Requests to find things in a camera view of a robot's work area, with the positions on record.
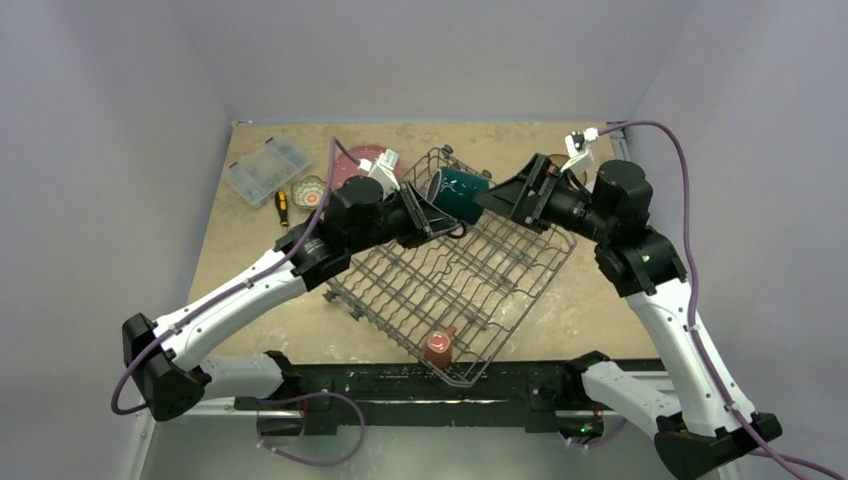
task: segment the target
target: marble surface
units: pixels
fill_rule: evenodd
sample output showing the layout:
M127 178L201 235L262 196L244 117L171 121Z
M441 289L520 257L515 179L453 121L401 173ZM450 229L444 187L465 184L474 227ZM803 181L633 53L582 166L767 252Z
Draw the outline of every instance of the marble surface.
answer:
M330 137L348 147L378 143L401 154L411 166L431 147L450 144L454 155L500 181L515 174L533 153L563 153L563 136L592 124L444 123L236 125L225 168L284 132L313 158L298 178L326 179ZM606 140L594 147L595 164L613 158ZM292 224L308 211L290 205ZM272 203L254 209L223 180L218 186L190 301L203 296L252 264L284 234ZM580 239L568 262L509 339L498 360L567 359L591 350L613 358L656 357L635 314L597 269L593 245ZM222 343L215 353L247 355L282 350L294 363L415 361L366 321L356 322L339 303L327 303L319 287L263 315Z

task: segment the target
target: green mug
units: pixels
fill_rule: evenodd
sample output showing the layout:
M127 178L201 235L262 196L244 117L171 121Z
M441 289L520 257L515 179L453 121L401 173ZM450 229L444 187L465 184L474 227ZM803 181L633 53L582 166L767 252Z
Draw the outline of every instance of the green mug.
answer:
M483 215L483 207L474 203L474 195L489 189L489 180L455 168L442 167L430 179L427 201L439 210L468 225Z

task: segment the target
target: white wall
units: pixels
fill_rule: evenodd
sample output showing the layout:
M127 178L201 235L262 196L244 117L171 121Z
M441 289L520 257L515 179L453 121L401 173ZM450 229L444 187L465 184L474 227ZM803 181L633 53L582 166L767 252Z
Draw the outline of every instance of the white wall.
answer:
M695 0L174 0L256 121L620 120Z
M113 479L121 322L185 301L227 118L164 0L0 25L0 478Z
M848 473L848 3L699 2L636 111L680 136L692 175L701 312L775 445ZM680 245L670 144L628 131ZM745 460L744 478L784 478Z

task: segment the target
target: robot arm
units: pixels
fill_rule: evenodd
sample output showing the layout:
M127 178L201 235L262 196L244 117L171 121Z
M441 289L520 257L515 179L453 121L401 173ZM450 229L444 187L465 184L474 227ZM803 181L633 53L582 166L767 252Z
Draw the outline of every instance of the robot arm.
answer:
M573 169L591 159L587 144L597 138L591 130L567 137L572 158L568 164L557 166L536 154L518 175L477 194L474 201L533 231L558 225L597 243L595 259L601 272L645 325L677 396L652 390L597 356L580 365L574 390L621 412L652 436L675 476L697 478L757 445L723 404L693 343L692 329L730 386L742 418L767 441L780 436L780 425L773 415L757 412L738 388L700 318L693 327L688 325L684 312L691 288L686 271L671 242L647 224L652 188L642 169L613 160L601 165L592 192L576 181ZM210 352L271 308L345 271L357 252L392 240L413 248L462 227L411 186L396 185L353 177L331 194L323 219L303 247L261 281L252 282L252 272L280 262L304 235L305 224L292 228L254 265L197 302L156 321L142 314L127 320L127 364L171 332L132 374L153 417L169 420L203 399L273 395L291 368L284 355L230 358ZM176 327L199 305L237 286L243 288L182 330Z
M569 150L587 149L597 133L570 137ZM596 242L599 269L645 326L676 397L648 388L609 359L597 358L581 365L574 390L619 411L651 436L676 477L697 478L757 447L735 412L766 441L782 431L774 415L757 412L740 390L697 312L695 322L687 322L692 290L674 246L647 223L652 193L644 171L633 163L603 163L589 192L567 169L536 154L518 175L477 194L475 202L537 232L554 224ZM694 331L732 392L735 412L724 404Z
M177 417L201 400L267 398L283 383L289 367L285 356L266 352L222 357L210 355L212 350L268 310L346 270L357 252L392 240L413 248L461 227L408 184L353 177L332 192L323 219L302 248L261 280L251 278L282 261L305 233L306 223L293 227L256 263L191 305L155 321L140 313L125 321L124 362L130 365L155 340L161 342L132 373L157 421ZM222 295L189 325L178 328L186 315Z

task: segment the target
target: gray wire rack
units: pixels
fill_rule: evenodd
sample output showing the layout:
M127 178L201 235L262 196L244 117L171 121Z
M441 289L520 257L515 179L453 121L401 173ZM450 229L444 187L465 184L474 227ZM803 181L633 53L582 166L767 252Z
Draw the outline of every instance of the gray wire rack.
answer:
M441 167L477 173L452 152L449 146L431 149L401 180L425 192ZM341 299L353 318L365 317L449 385L470 387L575 245L564 230L539 235L486 212L458 240L440 237L409 250L392 242L358 254L346 274L328 282L325 298ZM453 363L441 370L421 346L429 333L451 325L457 329Z

